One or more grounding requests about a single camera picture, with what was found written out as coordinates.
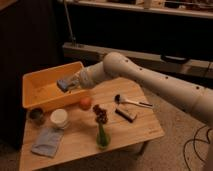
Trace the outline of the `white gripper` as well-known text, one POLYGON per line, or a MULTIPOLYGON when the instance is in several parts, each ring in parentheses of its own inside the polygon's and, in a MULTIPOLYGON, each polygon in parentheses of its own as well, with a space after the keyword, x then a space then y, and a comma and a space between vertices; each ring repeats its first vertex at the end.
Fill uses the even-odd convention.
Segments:
POLYGON ((71 91, 80 86, 80 73, 77 72, 67 77, 67 90, 71 91))

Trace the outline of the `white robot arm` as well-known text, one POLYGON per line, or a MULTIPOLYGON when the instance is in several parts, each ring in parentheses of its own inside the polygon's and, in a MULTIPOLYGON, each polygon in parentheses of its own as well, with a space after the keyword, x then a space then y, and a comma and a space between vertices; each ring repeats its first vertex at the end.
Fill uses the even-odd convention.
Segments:
POLYGON ((67 87, 89 89, 117 77, 130 79, 146 87, 213 129, 212 89, 138 66, 118 52, 110 52, 101 62, 69 76, 67 87))

